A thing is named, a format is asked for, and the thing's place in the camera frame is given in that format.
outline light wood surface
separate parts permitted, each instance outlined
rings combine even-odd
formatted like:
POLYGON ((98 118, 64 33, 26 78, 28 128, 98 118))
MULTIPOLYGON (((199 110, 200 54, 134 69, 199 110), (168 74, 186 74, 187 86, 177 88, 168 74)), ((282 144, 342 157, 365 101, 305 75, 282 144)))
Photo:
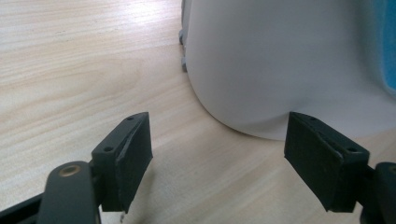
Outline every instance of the light wood surface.
MULTIPOLYGON (((326 213, 284 142, 233 131, 180 66, 180 0, 0 2, 0 210, 148 111, 154 159, 123 223, 359 223, 326 213)), ((356 139, 396 161, 396 130, 356 139)), ((102 214, 120 223, 120 213, 102 214)))

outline black plastic part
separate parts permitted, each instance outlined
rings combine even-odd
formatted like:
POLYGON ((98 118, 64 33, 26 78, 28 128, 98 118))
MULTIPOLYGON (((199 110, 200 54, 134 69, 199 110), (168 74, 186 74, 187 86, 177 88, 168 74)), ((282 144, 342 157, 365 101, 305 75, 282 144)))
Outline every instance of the black plastic part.
POLYGON ((92 169, 105 181, 103 211, 125 211, 152 159, 149 113, 120 123, 92 152, 92 169))
POLYGON ((37 223, 100 223, 87 162, 69 162, 49 174, 37 223))
POLYGON ((319 119, 290 113, 285 158, 326 210, 353 211, 369 155, 319 119))
POLYGON ((396 223, 396 164, 381 162, 375 167, 375 195, 386 223, 396 223))
POLYGON ((41 194, 0 212, 0 223, 33 224, 37 220, 41 194))

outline screw hole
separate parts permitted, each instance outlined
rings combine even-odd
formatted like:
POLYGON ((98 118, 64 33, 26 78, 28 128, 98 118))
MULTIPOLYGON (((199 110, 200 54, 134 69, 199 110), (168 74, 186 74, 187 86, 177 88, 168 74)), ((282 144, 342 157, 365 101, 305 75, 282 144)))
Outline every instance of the screw hole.
POLYGON ((111 152, 113 150, 112 147, 105 147, 105 149, 103 149, 103 151, 105 152, 111 152))
POLYGON ((59 175, 62 177, 74 175, 78 173, 80 170, 80 167, 78 165, 69 165, 67 167, 64 167, 60 172, 59 175))
POLYGON ((347 148, 346 150, 348 150, 349 152, 352 152, 352 153, 357 153, 357 152, 359 152, 356 148, 354 148, 354 147, 349 147, 349 148, 347 148))

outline white container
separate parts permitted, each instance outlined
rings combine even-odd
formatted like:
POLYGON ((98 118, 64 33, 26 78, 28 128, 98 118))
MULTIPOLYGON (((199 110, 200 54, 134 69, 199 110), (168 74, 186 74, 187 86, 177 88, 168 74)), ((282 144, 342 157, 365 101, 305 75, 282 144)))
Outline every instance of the white container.
POLYGON ((385 78, 396 78, 396 59, 386 73, 382 21, 372 1, 186 0, 185 6, 191 84, 222 123, 272 139, 285 138, 290 111, 351 137, 396 126, 394 89, 385 78))

